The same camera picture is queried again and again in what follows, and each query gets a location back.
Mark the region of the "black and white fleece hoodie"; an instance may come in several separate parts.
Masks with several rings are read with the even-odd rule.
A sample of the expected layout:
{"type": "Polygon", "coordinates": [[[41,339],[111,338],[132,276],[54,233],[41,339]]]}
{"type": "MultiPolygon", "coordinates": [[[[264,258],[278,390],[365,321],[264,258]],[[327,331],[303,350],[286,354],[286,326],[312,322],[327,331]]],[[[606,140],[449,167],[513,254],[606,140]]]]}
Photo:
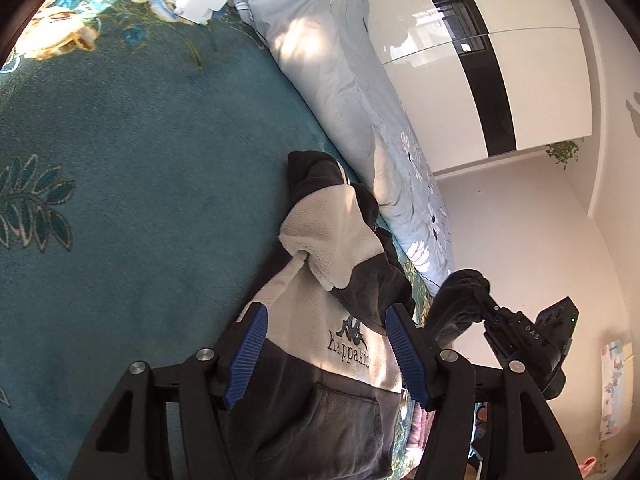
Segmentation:
{"type": "Polygon", "coordinates": [[[323,152],[288,155],[290,208],[250,288],[268,333],[246,393],[220,416],[239,479],[382,479],[401,376],[390,306],[416,306],[378,203],[323,152]]]}

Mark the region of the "pink fleece garment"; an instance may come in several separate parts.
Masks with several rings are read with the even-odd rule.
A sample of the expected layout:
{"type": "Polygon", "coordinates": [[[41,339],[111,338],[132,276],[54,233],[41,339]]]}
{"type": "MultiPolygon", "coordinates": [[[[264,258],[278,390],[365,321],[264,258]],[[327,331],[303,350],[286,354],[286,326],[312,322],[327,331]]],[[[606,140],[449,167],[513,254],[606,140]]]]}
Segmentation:
{"type": "Polygon", "coordinates": [[[414,408],[406,445],[407,452],[423,451],[435,419],[434,412],[427,412],[420,405],[414,408]]]}

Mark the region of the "green hanging plant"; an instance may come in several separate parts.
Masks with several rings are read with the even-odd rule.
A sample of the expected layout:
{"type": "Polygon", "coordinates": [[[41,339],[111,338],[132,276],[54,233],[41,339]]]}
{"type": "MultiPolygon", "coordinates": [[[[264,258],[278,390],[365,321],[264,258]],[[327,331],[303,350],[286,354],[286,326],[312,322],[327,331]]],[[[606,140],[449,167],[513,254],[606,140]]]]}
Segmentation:
{"type": "Polygon", "coordinates": [[[578,162],[580,148],[583,143],[583,138],[554,142],[548,144],[544,152],[553,160],[556,166],[567,170],[570,164],[578,162]]]}

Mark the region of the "teal floral bed blanket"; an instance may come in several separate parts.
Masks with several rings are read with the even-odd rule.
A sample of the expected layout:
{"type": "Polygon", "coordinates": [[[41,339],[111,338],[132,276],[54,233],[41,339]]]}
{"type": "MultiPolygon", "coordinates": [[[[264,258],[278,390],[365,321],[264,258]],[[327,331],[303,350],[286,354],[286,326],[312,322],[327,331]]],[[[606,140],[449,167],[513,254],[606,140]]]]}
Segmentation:
{"type": "Polygon", "coordinates": [[[1,71],[1,419],[70,472],[125,367],[215,339],[277,239],[288,153],[350,168],[234,4],[51,0],[1,71]]]}

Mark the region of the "white glossy wardrobe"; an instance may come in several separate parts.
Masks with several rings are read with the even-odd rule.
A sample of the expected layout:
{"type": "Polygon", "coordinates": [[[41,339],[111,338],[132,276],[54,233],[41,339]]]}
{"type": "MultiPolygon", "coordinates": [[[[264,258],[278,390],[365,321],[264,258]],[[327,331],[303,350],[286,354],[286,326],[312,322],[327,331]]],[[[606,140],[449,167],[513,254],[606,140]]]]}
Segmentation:
{"type": "Polygon", "coordinates": [[[375,52],[436,172],[592,133],[570,0],[369,0],[375,52]]]}

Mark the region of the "light blue floral quilt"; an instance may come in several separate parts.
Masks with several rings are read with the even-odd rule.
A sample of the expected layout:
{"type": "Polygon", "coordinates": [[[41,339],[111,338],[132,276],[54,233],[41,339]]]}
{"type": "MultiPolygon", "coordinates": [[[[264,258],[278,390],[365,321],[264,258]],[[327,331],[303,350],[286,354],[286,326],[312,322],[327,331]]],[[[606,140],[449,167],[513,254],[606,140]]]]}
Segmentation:
{"type": "Polygon", "coordinates": [[[371,44],[368,0],[232,0],[331,142],[370,188],[430,292],[448,278],[448,214],[371,44]]]}

